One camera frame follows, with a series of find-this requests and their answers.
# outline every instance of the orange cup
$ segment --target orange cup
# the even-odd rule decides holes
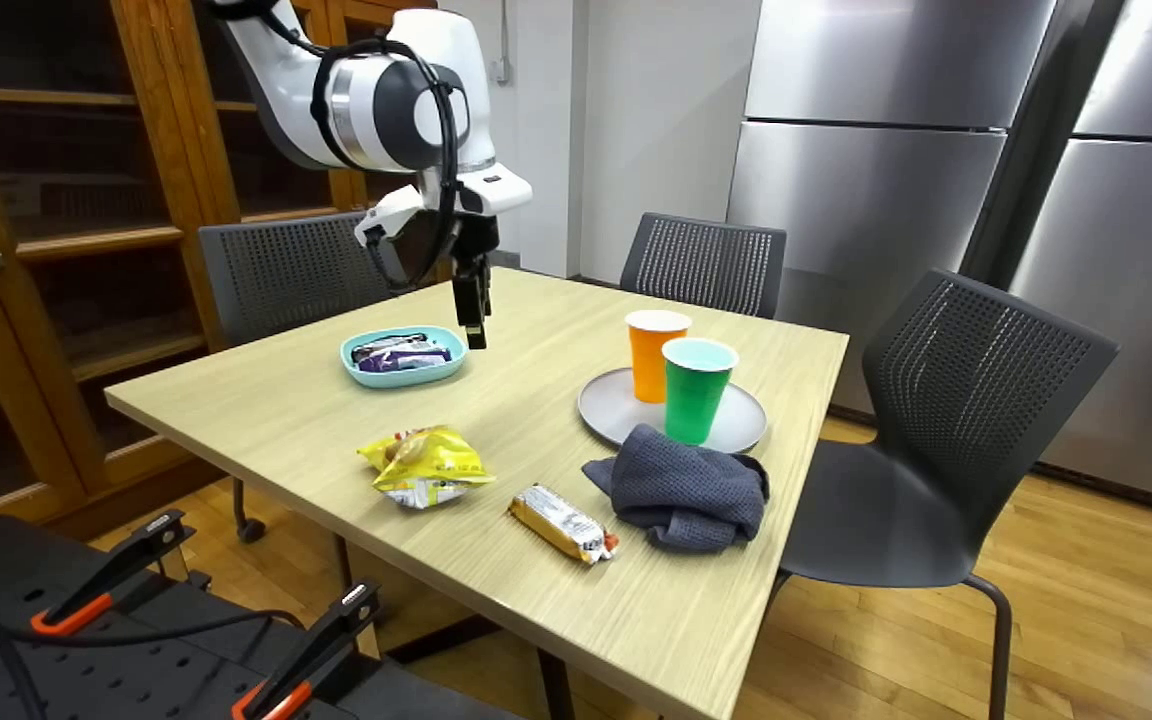
[[[663,358],[659,349],[676,335],[690,335],[694,317],[668,311],[668,310],[639,310],[624,317],[630,327],[630,373],[631,373],[631,395],[639,403],[663,401]]]

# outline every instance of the folded cloth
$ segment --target folded cloth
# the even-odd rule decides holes
[[[615,456],[589,459],[583,478],[609,491],[621,522],[676,552],[722,552],[754,542],[769,504],[764,466],[685,449],[648,426],[631,428]]]

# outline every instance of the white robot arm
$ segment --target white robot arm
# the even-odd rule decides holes
[[[473,25],[435,10],[405,10],[376,46],[315,47],[294,0],[208,5],[232,37],[285,156],[307,168],[416,178],[368,210],[358,242],[368,247],[391,242],[416,214],[440,214],[447,233],[462,233],[452,242],[455,317],[476,345],[488,288],[470,284],[486,284],[495,214],[532,199],[532,184],[495,162],[488,72]]]

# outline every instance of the white wall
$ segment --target white wall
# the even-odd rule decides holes
[[[615,282],[639,214],[722,221],[760,0],[440,0],[488,63],[492,137],[537,199],[505,215],[523,267]]]

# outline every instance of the paper cup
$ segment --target paper cup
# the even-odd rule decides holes
[[[705,444],[738,367],[738,349],[685,335],[663,345],[663,437]]]
[[[659,403],[663,401],[659,349],[676,335],[690,335],[694,317],[668,310],[639,310],[624,317],[624,327],[630,327],[631,401]]]

